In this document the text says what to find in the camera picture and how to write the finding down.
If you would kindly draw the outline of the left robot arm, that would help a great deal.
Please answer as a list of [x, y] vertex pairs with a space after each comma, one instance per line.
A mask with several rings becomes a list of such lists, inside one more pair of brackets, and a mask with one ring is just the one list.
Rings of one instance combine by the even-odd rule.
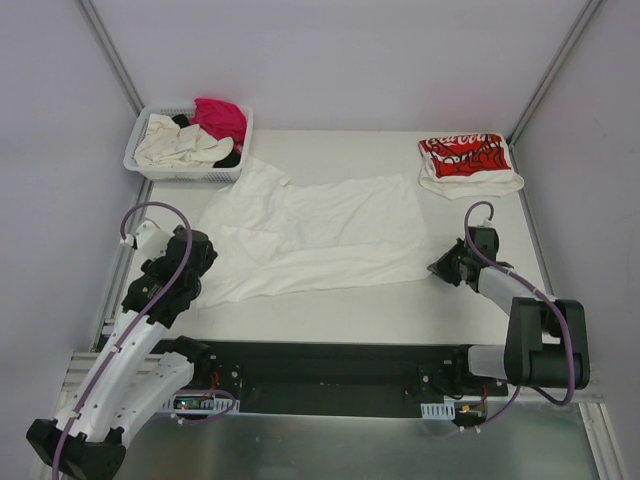
[[145, 221], [126, 240], [146, 260], [128, 287], [113, 332], [71, 399], [51, 419], [37, 419], [26, 438], [54, 474], [111, 479], [144, 424], [183, 388], [207, 390], [214, 354], [180, 336], [143, 379], [147, 356], [201, 291], [217, 253], [208, 236], [178, 226], [168, 233]]

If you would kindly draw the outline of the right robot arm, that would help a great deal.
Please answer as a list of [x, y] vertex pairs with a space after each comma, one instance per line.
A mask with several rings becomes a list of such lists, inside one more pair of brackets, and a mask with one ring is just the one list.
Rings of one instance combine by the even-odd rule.
[[471, 227], [428, 266], [432, 275], [469, 286], [508, 316], [504, 345], [469, 347], [467, 360], [450, 369], [452, 387], [469, 395], [493, 377], [533, 389], [585, 389], [590, 361], [583, 305], [537, 290], [497, 260], [498, 250], [495, 229]]

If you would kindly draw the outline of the plain white t-shirt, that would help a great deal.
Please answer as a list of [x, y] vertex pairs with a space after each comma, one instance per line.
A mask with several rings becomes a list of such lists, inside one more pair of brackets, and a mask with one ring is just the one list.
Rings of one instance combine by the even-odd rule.
[[432, 257], [415, 191], [402, 174], [297, 186], [251, 159], [197, 224], [218, 254], [200, 309], [290, 293], [422, 280]]

